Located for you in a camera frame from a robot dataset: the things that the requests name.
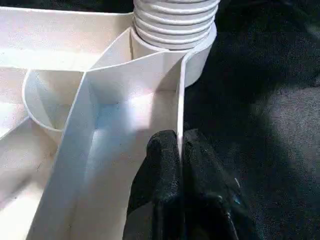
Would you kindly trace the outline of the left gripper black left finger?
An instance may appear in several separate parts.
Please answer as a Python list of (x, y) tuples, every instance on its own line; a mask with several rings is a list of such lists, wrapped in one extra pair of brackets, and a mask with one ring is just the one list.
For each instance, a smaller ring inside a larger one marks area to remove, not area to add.
[(124, 240), (179, 240), (183, 230), (180, 157), (173, 130), (155, 133), (130, 188)]

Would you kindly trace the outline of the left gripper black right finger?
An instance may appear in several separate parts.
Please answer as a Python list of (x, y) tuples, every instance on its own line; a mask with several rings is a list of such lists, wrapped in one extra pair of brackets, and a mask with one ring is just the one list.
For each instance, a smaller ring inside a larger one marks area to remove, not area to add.
[(240, 186), (197, 129), (182, 145), (185, 236), (188, 240), (255, 240), (256, 224)]

